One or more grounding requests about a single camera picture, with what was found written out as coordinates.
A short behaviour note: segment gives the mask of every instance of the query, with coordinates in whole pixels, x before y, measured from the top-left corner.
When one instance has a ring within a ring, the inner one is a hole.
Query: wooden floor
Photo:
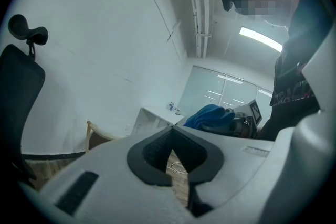
[[[64,167],[68,166],[70,163],[75,161],[76,158],[73,159],[59,159],[55,161],[30,161],[26,160],[26,162],[30,165],[33,169],[37,180],[32,180],[31,182],[35,186],[36,190],[39,191],[45,183],[48,182],[55,174],[57,174],[60,170]],[[189,193],[189,186],[188,186],[188,175],[180,174],[175,172],[171,165],[175,162],[179,162],[178,157],[176,156],[175,152],[169,156],[168,163],[167,163],[167,170],[166,173],[172,177],[173,181],[173,191],[177,197],[177,199],[184,205],[187,206],[188,204],[188,193]],[[177,171],[184,171],[184,167],[180,163],[176,163],[173,167]]]

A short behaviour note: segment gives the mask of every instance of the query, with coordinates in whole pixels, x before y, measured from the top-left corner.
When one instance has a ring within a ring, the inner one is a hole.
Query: blue cloth
[[[201,126],[221,127],[229,124],[235,117],[234,112],[225,112],[225,108],[215,104],[209,104],[192,115],[183,126],[201,130]]]

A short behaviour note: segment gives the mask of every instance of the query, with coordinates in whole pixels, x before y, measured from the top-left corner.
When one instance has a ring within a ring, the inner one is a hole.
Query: fluorescent light
[[[214,93],[214,94],[216,94],[216,95],[220,95],[220,96],[222,96],[221,94],[219,94],[219,93],[217,93],[217,92],[212,92],[212,91],[208,91],[208,92],[210,92],[210,93]]]
[[[282,51],[282,45],[274,41],[273,39],[270,39],[269,37],[266,37],[258,32],[255,32],[253,30],[247,29],[245,27],[242,27],[239,32],[241,35],[253,38],[257,41],[260,41],[269,47],[276,49],[277,51]]]
[[[215,98],[212,98],[212,97],[209,97],[209,96],[206,96],[206,95],[205,95],[205,97],[208,97],[208,98],[210,98],[210,99],[214,99],[214,100],[215,100]]]
[[[241,101],[236,100],[236,99],[232,99],[232,100],[233,100],[233,101],[237,101],[237,102],[242,103],[242,104],[245,104],[244,102],[241,102]]]
[[[268,92],[265,92],[265,91],[263,91],[263,90],[259,90],[258,92],[261,92],[261,93],[263,93],[263,94],[265,94],[265,95],[268,95],[269,97],[272,97],[272,94],[270,94],[270,93],[268,93]]]
[[[223,102],[224,104],[228,104],[228,105],[231,105],[231,106],[233,106],[232,104],[229,104],[229,103],[226,103],[226,102]]]
[[[232,78],[228,78],[228,77],[225,77],[225,76],[222,76],[222,75],[218,75],[219,78],[222,78],[222,79],[227,79],[229,81],[233,81],[235,83],[238,83],[238,84],[243,84],[242,81],[239,81],[239,80],[235,80],[235,79],[232,79]]]

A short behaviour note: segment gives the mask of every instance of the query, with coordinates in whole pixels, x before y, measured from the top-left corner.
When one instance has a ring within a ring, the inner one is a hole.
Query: person
[[[280,130],[296,126],[305,116],[319,110],[308,82],[301,73],[328,34],[335,10],[328,0],[222,0],[224,10],[234,4],[242,15],[260,17],[285,27],[289,39],[275,64],[270,119],[257,139],[274,141]]]

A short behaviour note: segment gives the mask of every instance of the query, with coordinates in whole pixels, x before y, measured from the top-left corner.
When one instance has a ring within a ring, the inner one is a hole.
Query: white desk
[[[175,111],[170,111],[166,108],[145,106],[139,111],[132,134],[176,125],[183,118],[183,115],[176,115]]]

